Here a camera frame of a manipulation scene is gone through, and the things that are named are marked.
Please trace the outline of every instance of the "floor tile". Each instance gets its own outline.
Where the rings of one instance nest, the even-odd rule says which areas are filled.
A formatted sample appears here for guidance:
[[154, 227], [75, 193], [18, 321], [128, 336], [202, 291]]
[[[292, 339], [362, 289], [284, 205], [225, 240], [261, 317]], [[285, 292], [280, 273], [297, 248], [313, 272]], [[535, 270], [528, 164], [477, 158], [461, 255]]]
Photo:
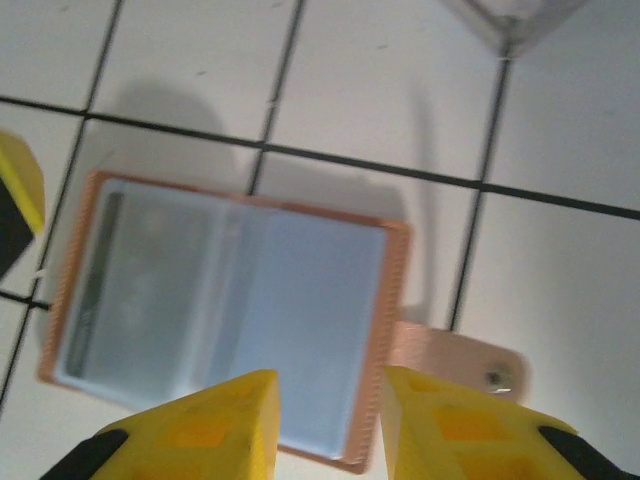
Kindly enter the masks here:
[[[293, 0], [138, 0], [126, 2], [100, 84], [96, 110], [129, 95], [117, 112], [179, 127], [259, 138]], [[140, 103], [157, 84], [193, 93], [215, 113], [174, 115]]]
[[640, 208], [640, 3], [587, 2], [518, 59], [491, 180]]
[[640, 223], [490, 196], [460, 332], [528, 359], [528, 405], [640, 472]]
[[415, 237], [404, 316], [435, 327], [445, 325], [471, 192], [352, 167], [269, 155], [258, 193], [408, 221]]
[[113, 0], [5, 2], [0, 95], [82, 108]]
[[[206, 110], [188, 110], [206, 119]], [[72, 181], [45, 264], [37, 298], [51, 301], [87, 175], [93, 170], [128, 173], [203, 188], [243, 192], [255, 152], [216, 142], [99, 121], [88, 124]]]
[[36, 379], [41, 348], [39, 324], [32, 312], [9, 396], [3, 405], [0, 478], [40, 478], [79, 442], [130, 414], [89, 395], [40, 383]]
[[7, 368], [25, 306], [0, 298], [0, 371]]
[[[44, 113], [22, 107], [0, 105], [0, 129], [20, 135], [29, 144], [44, 176], [46, 222], [54, 212], [58, 189], [71, 155], [79, 120], [75, 117]], [[36, 271], [45, 233], [13, 264], [0, 281], [0, 287], [20, 295], [28, 295]]]
[[441, 2], [311, 1], [274, 141], [475, 178], [497, 59]]

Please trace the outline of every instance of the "black and yellow object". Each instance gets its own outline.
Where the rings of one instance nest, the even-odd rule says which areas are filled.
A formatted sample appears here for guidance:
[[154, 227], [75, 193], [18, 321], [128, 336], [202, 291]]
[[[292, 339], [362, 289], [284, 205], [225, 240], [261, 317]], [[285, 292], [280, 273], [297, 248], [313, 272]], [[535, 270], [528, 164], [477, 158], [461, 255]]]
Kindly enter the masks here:
[[0, 132], [0, 279], [44, 228], [44, 180], [27, 144]]
[[390, 480], [631, 480], [553, 417], [403, 367], [387, 367]]
[[[270, 480], [279, 422], [277, 374], [257, 371], [109, 425], [41, 480]], [[382, 431], [390, 480], [640, 479], [555, 418], [403, 367]]]
[[271, 480], [279, 433], [278, 375], [261, 370], [109, 425], [42, 480]]

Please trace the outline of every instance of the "black grout line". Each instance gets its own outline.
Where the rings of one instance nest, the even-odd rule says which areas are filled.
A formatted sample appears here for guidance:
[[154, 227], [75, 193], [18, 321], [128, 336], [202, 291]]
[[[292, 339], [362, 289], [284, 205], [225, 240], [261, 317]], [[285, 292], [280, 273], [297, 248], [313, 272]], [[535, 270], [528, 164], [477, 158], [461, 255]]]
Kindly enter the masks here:
[[29, 317], [31, 316], [31, 307], [26, 306], [24, 309], [24, 315], [22, 316], [22, 321], [20, 322], [20, 328], [18, 330], [17, 335], [15, 336], [15, 340], [13, 343], [13, 348], [11, 350], [11, 358], [9, 359], [9, 363], [7, 364], [4, 379], [2, 381], [2, 391], [0, 392], [0, 419], [2, 418], [2, 412], [4, 410], [4, 402], [9, 393], [9, 387], [11, 386], [11, 378], [13, 377], [13, 372], [15, 370], [16, 364], [18, 363], [18, 357], [20, 355], [20, 351], [22, 350], [22, 344], [24, 343], [24, 339], [26, 337], [27, 331], [27, 323], [29, 321]]
[[196, 138], [200, 140], [211, 140], [218, 143], [225, 143], [227, 145], [235, 145], [238, 147], [248, 148], [262, 148], [263, 143], [258, 140], [248, 140], [239, 137], [230, 137], [227, 135], [221, 135], [217, 133], [208, 133], [200, 130], [192, 130], [188, 128], [174, 127], [171, 125], [163, 125], [159, 123], [147, 122], [145, 120], [134, 120], [131, 118], [120, 117], [117, 115], [111, 115], [108, 113], [94, 113], [89, 112], [85, 115], [89, 120], [100, 120], [106, 123], [113, 123], [117, 125], [125, 125], [128, 127], [142, 128], [145, 130], [152, 130], [154, 132], [170, 133], [173, 135], [181, 135], [189, 138]]
[[[124, 5], [124, 0], [116, 0], [115, 3], [113, 4], [111, 17], [109, 18], [109, 25], [107, 27], [106, 34], [104, 36], [102, 49], [98, 57], [95, 72], [93, 75], [93, 80], [91, 82], [91, 88], [89, 89], [89, 96], [87, 98], [86, 108], [84, 110], [82, 120], [80, 121], [78, 132], [76, 133], [73, 150], [71, 152], [69, 161], [67, 162], [67, 167], [64, 175], [64, 180], [62, 182], [62, 187], [60, 189], [60, 193], [58, 194], [58, 198], [56, 199], [56, 207], [54, 209], [53, 218], [51, 219], [51, 222], [49, 224], [44, 247], [40, 253], [40, 259], [38, 260], [38, 270], [42, 269], [47, 259], [47, 254], [49, 253], [49, 248], [51, 246], [51, 239], [53, 238], [53, 233], [55, 231], [58, 218], [60, 216], [60, 211], [62, 209], [62, 204], [64, 203], [67, 188], [69, 187], [69, 184], [70, 184], [73, 168], [75, 166], [76, 160], [80, 152], [82, 139], [84, 138], [85, 127], [88, 120], [88, 116], [86, 115], [86, 112], [89, 112], [91, 110], [91, 107], [93, 106], [93, 102], [95, 101], [96, 93], [98, 91], [98, 85], [100, 84], [100, 77], [102, 76], [102, 73], [104, 71], [104, 66], [107, 60], [109, 48], [111, 46], [111, 43], [113, 42], [113, 36], [115, 33], [116, 25], [118, 23], [118, 19], [120, 18], [120, 12], [122, 11], [123, 5]], [[31, 315], [31, 311], [36, 306], [35, 303], [33, 302], [33, 299], [36, 295], [36, 292], [38, 291], [39, 284], [40, 284], [40, 279], [35, 278], [31, 286], [31, 293], [27, 297], [27, 300], [29, 301], [29, 305], [26, 306], [25, 314], [22, 319], [20, 329], [18, 331], [18, 335], [16, 337], [13, 350], [11, 353], [11, 361], [9, 362], [9, 367], [7, 368], [4, 381], [2, 384], [2, 393], [0, 394], [0, 417], [2, 416], [4, 401], [6, 399], [7, 393], [9, 391], [9, 387], [11, 385], [11, 378], [13, 375], [14, 367], [18, 360], [20, 350], [22, 348], [22, 344], [24, 343], [24, 338], [27, 331], [27, 323]]]
[[51, 221], [49, 222], [49, 228], [47, 229], [47, 234], [44, 241], [44, 246], [40, 251], [40, 258], [38, 259], [38, 267], [37, 270], [41, 270], [44, 268], [44, 264], [47, 260], [47, 256], [49, 255], [49, 249], [51, 248], [51, 241], [53, 239], [53, 234], [56, 226], [58, 225], [58, 220], [60, 218], [60, 212], [62, 211], [62, 206], [64, 204], [64, 199], [67, 194], [67, 189], [69, 188], [69, 184], [71, 183], [71, 176], [73, 174], [73, 168], [75, 166], [78, 155], [80, 154], [80, 146], [82, 144], [82, 139], [84, 138], [85, 132], [85, 121], [82, 120], [80, 125], [78, 126], [78, 131], [76, 132], [76, 138], [73, 142], [73, 150], [71, 151], [71, 156], [67, 162], [67, 166], [65, 169], [64, 177], [62, 179], [62, 186], [58, 193], [58, 198], [56, 199], [55, 208], [53, 209], [53, 216], [51, 217]]
[[95, 103], [96, 96], [98, 95], [98, 87], [100, 86], [100, 80], [102, 80], [102, 74], [107, 64], [107, 57], [109, 56], [109, 49], [113, 43], [113, 38], [118, 27], [118, 20], [120, 19], [120, 13], [124, 7], [124, 0], [115, 0], [113, 9], [111, 10], [111, 16], [109, 17], [109, 23], [107, 32], [105, 33], [104, 40], [102, 42], [102, 50], [98, 56], [96, 62], [96, 69], [93, 74], [93, 81], [91, 82], [91, 88], [89, 89], [89, 97], [87, 98], [85, 112], [90, 112]]
[[533, 192], [530, 190], [522, 190], [520, 188], [505, 187], [503, 185], [494, 185], [485, 183], [480, 187], [482, 191], [494, 193], [506, 197], [520, 198], [522, 200], [531, 200], [533, 202], [544, 203], [547, 205], [559, 205], [561, 207], [571, 208], [574, 210], [582, 210], [593, 213], [602, 213], [611, 217], [628, 218], [630, 220], [640, 220], [640, 211], [631, 208], [616, 207], [604, 203], [587, 202], [586, 200], [578, 200], [569, 197], [560, 197], [558, 195], [550, 195], [548, 193]]
[[62, 107], [59, 105], [52, 105], [50, 103], [26, 100], [23, 98], [7, 97], [5, 95], [0, 95], [0, 103], [15, 105], [17, 107], [35, 108], [37, 110], [43, 110], [45, 112], [62, 113], [65, 115], [73, 115], [78, 117], [81, 117], [84, 114], [82, 110], [78, 110], [75, 108]]
[[15, 293], [7, 292], [6, 290], [0, 290], [0, 298], [5, 300], [11, 300], [12, 302], [18, 302], [23, 305], [29, 305], [29, 299], [27, 297], [23, 297], [22, 295], [17, 295]]
[[187, 128], [175, 127], [171, 125], [158, 124], [148, 122], [144, 120], [134, 120], [130, 118], [120, 117], [117, 115], [111, 115], [107, 113], [83, 113], [82, 110], [73, 110], [66, 107], [60, 107], [55, 105], [49, 105], [46, 103], [31, 102], [24, 99], [17, 99], [13, 97], [0, 96], [0, 104], [17, 105], [25, 108], [34, 108], [42, 111], [51, 111], [54, 113], [68, 114], [78, 117], [86, 117], [90, 120], [95, 119], [105, 123], [113, 123], [117, 125], [130, 126], [135, 128], [141, 128], [145, 130], [169, 133], [172, 135], [179, 135], [189, 138], [196, 138], [201, 140], [209, 140], [218, 143], [224, 143], [228, 145], [234, 145], [239, 147], [264, 149], [265, 152], [275, 152], [284, 155], [291, 155], [296, 157], [303, 157], [310, 160], [318, 160], [322, 162], [334, 163], [336, 165], [344, 165], [350, 167], [361, 168], [364, 170], [372, 170], [381, 173], [388, 173], [390, 175], [398, 175], [402, 177], [416, 178], [419, 180], [425, 180], [433, 183], [440, 183], [444, 185], [453, 185], [462, 188], [468, 188], [472, 190], [482, 190], [488, 193], [495, 193], [513, 198], [521, 198], [525, 200], [532, 200], [535, 202], [559, 205], [575, 210], [584, 210], [588, 212], [601, 213], [613, 217], [628, 218], [631, 220], [640, 220], [640, 210], [631, 208], [617, 207], [615, 205], [608, 205], [604, 203], [589, 202], [586, 200], [580, 200], [571, 197], [564, 197], [561, 195], [554, 195], [543, 192], [535, 192], [531, 190], [524, 190], [521, 188], [507, 187], [504, 185], [495, 185], [490, 183], [480, 183], [478, 180], [470, 180], [461, 177], [454, 177], [450, 175], [443, 175], [439, 173], [427, 172], [424, 170], [417, 170], [413, 168], [398, 167], [395, 165], [388, 165], [382, 163], [371, 162], [369, 160], [362, 160], [355, 157], [347, 157], [343, 155], [318, 152], [315, 150], [307, 150], [297, 147], [289, 147], [286, 145], [267, 143], [264, 144], [259, 140], [249, 140], [240, 137], [230, 137], [220, 135], [216, 133], [209, 133], [200, 130], [192, 130]]
[[448, 326], [448, 329], [451, 332], [456, 331], [458, 327], [461, 307], [465, 299], [467, 283], [469, 281], [469, 269], [473, 261], [475, 247], [477, 245], [478, 224], [480, 222], [482, 207], [484, 205], [485, 189], [483, 187], [493, 163], [495, 146], [498, 138], [498, 130], [500, 128], [500, 117], [504, 106], [504, 100], [506, 97], [507, 86], [509, 82], [509, 73], [512, 66], [509, 51], [509, 42], [505, 42], [502, 55], [500, 57], [500, 70], [498, 73], [498, 81], [493, 96], [491, 119], [489, 121], [489, 129], [487, 131], [484, 152], [482, 154], [482, 164], [480, 166], [479, 172], [480, 189], [476, 191], [473, 202], [471, 218], [469, 219], [469, 224], [467, 227], [466, 243], [462, 254], [462, 261], [460, 262], [460, 270], [458, 272], [458, 283], [456, 285], [455, 296], [453, 297], [453, 303], [451, 306], [451, 316], [449, 317]]
[[[278, 116], [278, 109], [280, 108], [280, 100], [282, 98], [282, 92], [284, 91], [284, 85], [287, 80], [287, 74], [291, 66], [293, 59], [293, 52], [298, 38], [298, 29], [302, 23], [302, 14], [304, 12], [306, 0], [298, 0], [296, 2], [295, 10], [291, 15], [291, 21], [289, 23], [289, 29], [287, 33], [287, 40], [284, 44], [282, 54], [280, 55], [280, 64], [278, 65], [278, 73], [276, 75], [276, 81], [273, 86], [273, 93], [269, 100], [269, 111], [267, 112], [267, 119], [264, 124], [264, 130], [262, 132], [262, 144], [266, 145], [271, 140], [271, 134], [273, 132], [273, 126], [275, 125], [276, 117]], [[251, 180], [249, 182], [249, 188], [247, 189], [248, 195], [254, 195], [258, 190], [260, 183], [260, 177], [262, 175], [262, 169], [264, 167], [266, 150], [260, 148], [260, 151], [256, 155], [255, 165], [253, 166], [253, 172], [251, 174]]]
[[335, 163], [336, 165], [344, 165], [347, 167], [361, 168], [364, 170], [372, 170], [375, 172], [389, 173], [391, 175], [399, 175], [402, 177], [417, 178], [434, 183], [445, 185], [453, 185], [456, 187], [479, 189], [480, 182], [478, 180], [469, 180], [466, 178], [444, 175], [441, 173], [426, 172], [415, 168], [398, 167], [396, 165], [387, 165], [385, 163], [371, 162], [354, 157], [345, 157], [342, 155], [334, 155], [332, 153], [317, 152], [314, 150], [305, 150], [296, 147], [287, 147], [285, 145], [267, 144], [264, 146], [265, 152], [275, 152], [284, 155], [292, 155], [302, 157], [309, 160], [318, 160], [321, 162]]
[[39, 308], [40, 310], [48, 311], [51, 309], [51, 304], [48, 302], [41, 302], [40, 300], [30, 300], [29, 297], [23, 297], [22, 295], [7, 292], [6, 290], [0, 290], [0, 298], [4, 300], [10, 300], [12, 302], [17, 302], [22, 305], [30, 305], [32, 307]]

